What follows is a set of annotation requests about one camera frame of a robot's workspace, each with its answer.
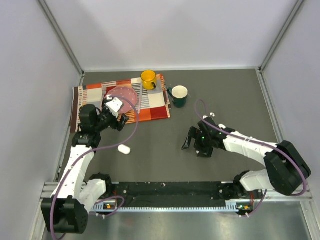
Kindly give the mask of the white earbud charging case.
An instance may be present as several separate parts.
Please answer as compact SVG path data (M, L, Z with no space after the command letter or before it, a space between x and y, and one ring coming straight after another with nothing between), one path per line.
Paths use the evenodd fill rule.
M131 148L124 144L119 145L117 150L124 155L129 155L131 153Z

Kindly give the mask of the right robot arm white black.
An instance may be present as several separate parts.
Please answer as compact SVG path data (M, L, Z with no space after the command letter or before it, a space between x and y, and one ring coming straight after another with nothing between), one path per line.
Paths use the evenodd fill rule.
M289 141L260 141L223 124L217 125L211 117L205 116L197 127L190 127L182 149L190 146L194 146L198 157L210 158L214 149L221 149L264 166L263 170L246 170L234 178L233 192L239 198L256 190L275 190L284 196L297 196L298 187L302 187L299 195L307 190L311 170Z

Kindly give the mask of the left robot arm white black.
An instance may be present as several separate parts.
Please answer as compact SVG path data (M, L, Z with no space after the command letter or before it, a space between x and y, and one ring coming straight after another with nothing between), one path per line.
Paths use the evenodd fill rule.
M67 166L58 186L50 197L42 200L41 211L46 228L51 233L82 234L89 213L99 200L109 198L114 191L110 177L96 174L83 184L87 169L101 141L101 132L107 128L121 131L128 117L119 117L123 103L115 98L98 109L87 104L79 109L78 131L72 139Z

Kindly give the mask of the pink dotted plate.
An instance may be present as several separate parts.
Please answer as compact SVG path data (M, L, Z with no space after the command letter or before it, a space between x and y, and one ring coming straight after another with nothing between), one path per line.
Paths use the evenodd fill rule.
M135 107L138 102L138 95L135 92L135 90L132 87L128 86L117 86L113 89L109 90L105 95L104 98L107 97L107 95L113 95L117 97L123 97L130 101L130 103ZM125 100L121 99L123 103L123 107L120 109L119 114L126 114L129 111L133 109L133 107Z

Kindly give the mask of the patterned orange placemat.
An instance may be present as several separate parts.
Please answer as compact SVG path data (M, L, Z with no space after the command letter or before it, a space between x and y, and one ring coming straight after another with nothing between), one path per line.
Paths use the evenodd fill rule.
M141 82L141 78L138 77L75 87L73 89L70 132L76 133L78 131L78 124L80 124L78 114L82 106L92 104L97 108L101 108L100 104L102 99L102 85L106 85L106 92L118 86L131 87L137 93L139 101ZM169 119L171 117L170 108L171 104L167 93L165 78L162 74L157 74L156 89L146 90L145 88L143 88L139 121L148 122L154 120Z

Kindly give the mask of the lilac knife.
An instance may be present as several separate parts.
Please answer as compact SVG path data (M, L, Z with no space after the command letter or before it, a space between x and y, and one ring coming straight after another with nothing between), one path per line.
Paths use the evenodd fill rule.
M140 88L139 88L139 98L138 98L138 109L137 109L138 114L140 114L141 112L142 97L143 97L143 84L141 82Z

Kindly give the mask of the lilac fork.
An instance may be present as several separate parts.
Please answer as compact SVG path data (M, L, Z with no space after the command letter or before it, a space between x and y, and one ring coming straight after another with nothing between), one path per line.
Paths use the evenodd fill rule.
M103 100L105 98L105 95L107 93L107 86L105 84L101 85L101 91L102 91L102 95L101 95L101 102L100 102L100 106L102 106L103 104Z

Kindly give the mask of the dark green mug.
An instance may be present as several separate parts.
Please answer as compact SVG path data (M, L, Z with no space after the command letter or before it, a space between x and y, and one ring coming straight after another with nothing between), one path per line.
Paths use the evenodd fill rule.
M167 92L172 98L173 105L176 108L182 108L186 105L188 97L188 89L186 87L182 85L169 87Z

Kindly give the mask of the yellow mug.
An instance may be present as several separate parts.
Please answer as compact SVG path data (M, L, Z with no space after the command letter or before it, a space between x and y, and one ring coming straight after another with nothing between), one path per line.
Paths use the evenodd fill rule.
M153 70L145 70L140 75L142 86L148 90L155 90L157 88L157 75Z

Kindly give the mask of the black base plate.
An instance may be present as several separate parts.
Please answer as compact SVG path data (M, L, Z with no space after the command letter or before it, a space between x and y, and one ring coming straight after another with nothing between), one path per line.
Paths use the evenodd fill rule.
M232 183L119 182L103 198L122 196L123 207L222 207L228 200L250 200L252 194Z

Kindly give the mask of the aluminium frame rail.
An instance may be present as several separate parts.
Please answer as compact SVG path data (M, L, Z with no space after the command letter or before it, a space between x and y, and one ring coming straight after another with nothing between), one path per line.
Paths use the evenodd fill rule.
M58 182L45 182L40 195L40 200L51 198L51 195L58 187L58 184Z

